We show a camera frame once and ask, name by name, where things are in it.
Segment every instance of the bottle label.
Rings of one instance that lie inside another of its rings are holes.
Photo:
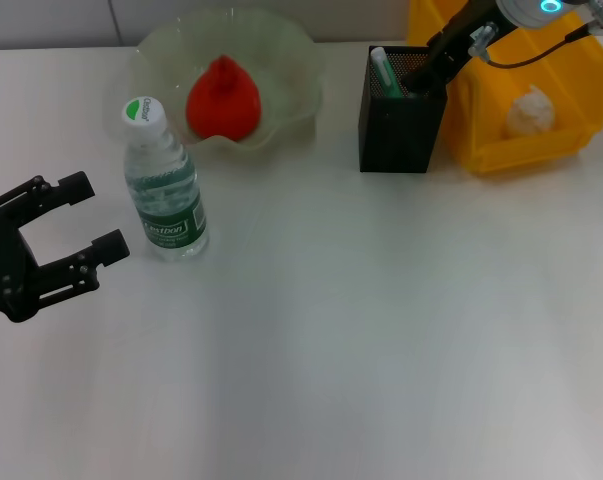
[[[207,225],[201,195],[197,195],[188,208],[174,215],[158,217],[137,211],[148,240],[161,248],[187,247],[203,235]]]

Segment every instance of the white wall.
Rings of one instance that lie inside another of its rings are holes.
[[[301,22],[319,40],[399,39],[408,0],[110,0],[122,42],[202,5],[259,5]],[[0,48],[118,45],[108,0],[0,0]]]

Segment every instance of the black cable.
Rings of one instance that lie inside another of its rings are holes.
[[[504,69],[504,70],[511,70],[513,68],[525,67],[525,66],[530,65],[530,64],[532,64],[534,62],[538,62],[542,58],[545,58],[548,55],[550,55],[551,53],[556,52],[561,47],[563,47],[563,46],[565,46],[565,45],[567,45],[569,43],[576,42],[577,40],[580,40],[582,38],[587,37],[588,35],[590,35],[590,31],[589,31],[589,26],[586,24],[586,25],[583,25],[582,27],[577,28],[573,32],[568,33],[565,36],[565,39],[563,41],[557,43],[554,47],[549,48],[548,50],[546,50],[542,54],[537,55],[534,58],[530,58],[529,60],[526,60],[525,62],[511,63],[511,64],[504,65],[502,63],[497,63],[497,62],[493,62],[492,60],[488,60],[487,63],[491,67],[501,68],[501,69]]]

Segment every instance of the table surface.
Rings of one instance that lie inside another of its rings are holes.
[[[322,48],[316,133],[201,155],[211,244],[172,265],[122,173],[132,50],[0,52],[0,193],[97,193],[24,229],[37,257],[132,251],[0,315],[1,480],[603,480],[603,133],[533,175],[363,175],[366,45]]]

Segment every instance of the black pen holder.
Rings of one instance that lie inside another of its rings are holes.
[[[424,64],[428,47],[384,48],[403,97],[385,96],[368,54],[359,117],[359,167],[362,172],[425,173],[448,101],[445,86],[436,85],[422,94],[408,92],[401,77]]]

